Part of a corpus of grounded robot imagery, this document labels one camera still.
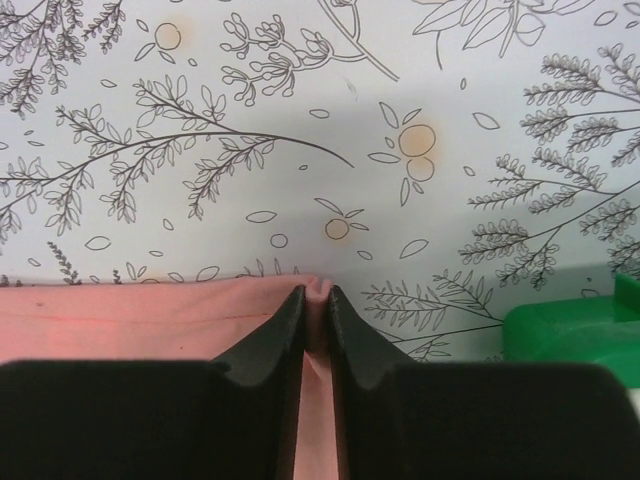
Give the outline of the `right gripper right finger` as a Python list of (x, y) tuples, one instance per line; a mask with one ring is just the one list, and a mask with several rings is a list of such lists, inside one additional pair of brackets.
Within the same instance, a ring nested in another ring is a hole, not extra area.
[(635, 479), (639, 419), (591, 364), (420, 363), (339, 287), (325, 315), (342, 479)]

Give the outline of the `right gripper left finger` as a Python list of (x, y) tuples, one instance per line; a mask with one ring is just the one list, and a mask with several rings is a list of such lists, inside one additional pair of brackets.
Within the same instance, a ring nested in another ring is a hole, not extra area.
[(290, 479), (305, 290), (205, 360), (18, 357), (1, 369), (5, 479)]

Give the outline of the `salmon pink t-shirt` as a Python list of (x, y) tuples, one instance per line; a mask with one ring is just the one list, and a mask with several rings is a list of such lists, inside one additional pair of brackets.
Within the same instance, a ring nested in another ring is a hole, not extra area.
[(265, 323), (299, 285), (305, 288), (306, 353), (293, 476), (336, 479), (332, 374), (323, 320), (329, 280), (283, 275), (4, 288), (1, 361), (211, 359)]

